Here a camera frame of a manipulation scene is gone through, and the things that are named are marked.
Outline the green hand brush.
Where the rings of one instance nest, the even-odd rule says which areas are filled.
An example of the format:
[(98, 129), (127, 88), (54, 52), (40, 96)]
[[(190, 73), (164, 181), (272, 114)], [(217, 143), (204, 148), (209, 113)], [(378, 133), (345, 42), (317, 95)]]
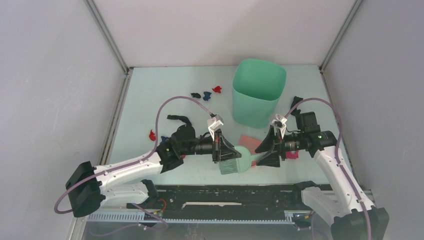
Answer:
[(249, 170), (264, 155), (263, 153), (251, 154), (244, 146), (236, 146), (235, 149), (241, 153), (240, 158), (229, 159), (218, 163), (220, 174), (241, 174)]

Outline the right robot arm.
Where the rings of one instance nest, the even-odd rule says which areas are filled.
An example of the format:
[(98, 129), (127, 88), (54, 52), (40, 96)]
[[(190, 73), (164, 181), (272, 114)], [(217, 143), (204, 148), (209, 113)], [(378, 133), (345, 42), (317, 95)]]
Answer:
[(377, 208), (362, 190), (342, 158), (337, 138), (331, 131), (321, 131), (314, 112), (295, 118), (298, 131), (286, 134), (286, 118), (276, 115), (255, 149), (263, 153), (257, 166), (279, 167), (288, 152), (305, 150), (324, 172), (336, 201), (314, 183), (302, 182), (300, 190), (291, 194), (291, 204), (297, 209), (311, 208), (330, 226), (334, 240), (382, 240), (390, 220), (388, 212)]

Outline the pink dustpan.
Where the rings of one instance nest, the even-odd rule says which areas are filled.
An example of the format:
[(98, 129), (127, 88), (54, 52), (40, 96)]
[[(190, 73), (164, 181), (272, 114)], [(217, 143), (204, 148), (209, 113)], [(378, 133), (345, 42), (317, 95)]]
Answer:
[(255, 150), (260, 144), (260, 140), (247, 135), (241, 135), (237, 143), (238, 146), (242, 146), (248, 149), (252, 156), (257, 155)]

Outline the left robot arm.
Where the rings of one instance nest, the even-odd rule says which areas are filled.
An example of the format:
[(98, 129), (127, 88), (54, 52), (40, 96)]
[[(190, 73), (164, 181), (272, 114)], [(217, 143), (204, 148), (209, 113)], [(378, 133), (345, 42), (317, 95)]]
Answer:
[(153, 208), (158, 202), (158, 192), (146, 178), (171, 171), (184, 163), (184, 156), (192, 155), (210, 155), (214, 163), (242, 156), (220, 129), (196, 136), (191, 125), (181, 125), (169, 139), (144, 155), (109, 165), (81, 163), (65, 184), (70, 211), (80, 218), (110, 205), (138, 204)]

